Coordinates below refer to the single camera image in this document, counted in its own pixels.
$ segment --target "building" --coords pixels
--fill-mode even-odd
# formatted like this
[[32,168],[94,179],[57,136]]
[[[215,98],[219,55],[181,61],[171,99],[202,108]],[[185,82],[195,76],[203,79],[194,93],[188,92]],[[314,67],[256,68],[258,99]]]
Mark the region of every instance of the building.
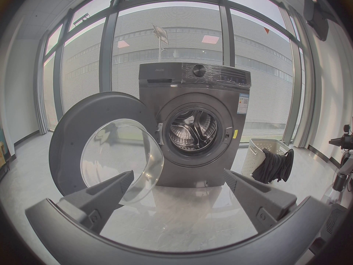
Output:
[[[218,7],[194,4],[148,9],[136,7],[119,13],[112,49],[113,91],[139,97],[139,64],[158,62],[159,40],[153,33],[153,24],[168,34],[168,45],[162,45],[162,62],[222,64]],[[243,141],[249,141],[253,136],[281,138],[293,91],[289,39],[236,15],[235,11],[232,12],[232,21],[236,67],[250,71],[252,80]],[[103,25],[104,19],[65,43],[61,71],[64,113],[79,100],[99,92],[99,49]]]

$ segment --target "window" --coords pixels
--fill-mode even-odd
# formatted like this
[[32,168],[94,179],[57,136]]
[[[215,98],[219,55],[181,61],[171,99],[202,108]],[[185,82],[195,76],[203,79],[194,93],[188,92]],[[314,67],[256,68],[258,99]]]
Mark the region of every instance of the window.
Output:
[[64,44],[61,62],[64,113],[78,101],[99,92],[99,49],[104,21],[105,18],[89,25]]
[[236,36],[268,48],[264,50],[251,42],[235,40],[236,68],[250,71],[252,83],[241,142],[248,142],[253,137],[282,139],[293,94],[293,57],[289,39],[255,18],[234,10],[231,14]]
[[47,54],[58,43],[59,34],[60,34],[60,31],[61,31],[62,27],[63,27],[63,25],[61,24],[56,29],[56,31],[53,32],[53,34],[50,36],[50,38],[48,39],[47,49],[45,51],[45,54]]
[[279,7],[270,0],[230,0],[246,7],[249,7],[274,20],[284,28],[286,27]]
[[162,2],[134,7],[119,12],[117,18],[112,57],[113,91],[139,97],[139,65],[159,60],[159,39],[153,33],[153,25],[167,32],[168,44],[161,44],[161,62],[223,63],[218,6]]
[[295,22],[293,20],[293,18],[291,16],[289,16],[290,18],[290,21],[294,27],[294,31],[295,31],[295,37],[300,41],[300,38],[299,38],[299,33],[298,33],[298,30],[297,30],[297,26],[295,25]]
[[104,10],[105,8],[108,8],[110,2],[111,0],[92,0],[82,6],[73,15],[69,31],[81,24],[83,20],[88,19],[90,16]]
[[299,112],[298,112],[298,118],[297,122],[294,128],[294,133],[292,136],[292,139],[294,139],[295,135],[297,134],[298,126],[300,123],[300,120],[302,119],[302,112],[303,112],[303,105],[304,105],[304,95],[305,95],[305,67],[304,67],[304,55],[303,51],[301,48],[299,48],[300,51],[300,65],[302,67],[302,92],[300,95],[300,105],[299,105]]
[[53,91],[53,70],[54,70],[54,57],[55,52],[43,64],[43,98],[44,107],[48,120],[48,127],[54,130],[58,124],[56,117],[55,104],[54,104],[54,91]]

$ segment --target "black cloth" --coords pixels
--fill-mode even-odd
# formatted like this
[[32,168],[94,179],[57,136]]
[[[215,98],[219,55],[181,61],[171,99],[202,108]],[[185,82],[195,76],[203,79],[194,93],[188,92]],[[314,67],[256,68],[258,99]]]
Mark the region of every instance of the black cloth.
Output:
[[270,183],[274,179],[288,180],[292,171],[294,150],[290,149],[286,154],[279,155],[269,152],[266,148],[262,150],[266,158],[258,168],[253,171],[252,177],[261,183]]

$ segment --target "wall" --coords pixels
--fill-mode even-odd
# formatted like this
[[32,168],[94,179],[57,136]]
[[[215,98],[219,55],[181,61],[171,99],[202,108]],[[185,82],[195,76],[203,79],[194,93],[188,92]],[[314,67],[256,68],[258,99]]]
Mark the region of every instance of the wall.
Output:
[[15,154],[15,147],[10,136],[5,105],[5,79],[8,60],[16,35],[21,27],[24,17],[13,18],[7,26],[2,38],[0,39],[0,122],[3,128],[5,139],[11,156]]
[[39,40],[17,39],[5,78],[5,109],[12,142],[38,130],[33,102],[33,71]]
[[311,38],[316,80],[321,82],[320,119],[309,144],[327,157],[341,161],[339,147],[328,144],[341,137],[343,126],[352,124],[353,49],[340,26],[329,22],[325,42]]

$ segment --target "light pole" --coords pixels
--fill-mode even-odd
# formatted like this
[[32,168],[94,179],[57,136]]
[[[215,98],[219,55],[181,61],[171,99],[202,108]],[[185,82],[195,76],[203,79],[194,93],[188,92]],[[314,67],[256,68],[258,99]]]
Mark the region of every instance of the light pole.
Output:
[[162,42],[164,42],[165,44],[168,45],[168,36],[167,36],[167,32],[162,29],[159,26],[156,25],[152,25],[153,26],[153,33],[155,34],[155,36],[159,39],[159,51],[158,51],[158,58],[159,58],[159,62],[161,62],[161,56],[162,56]]

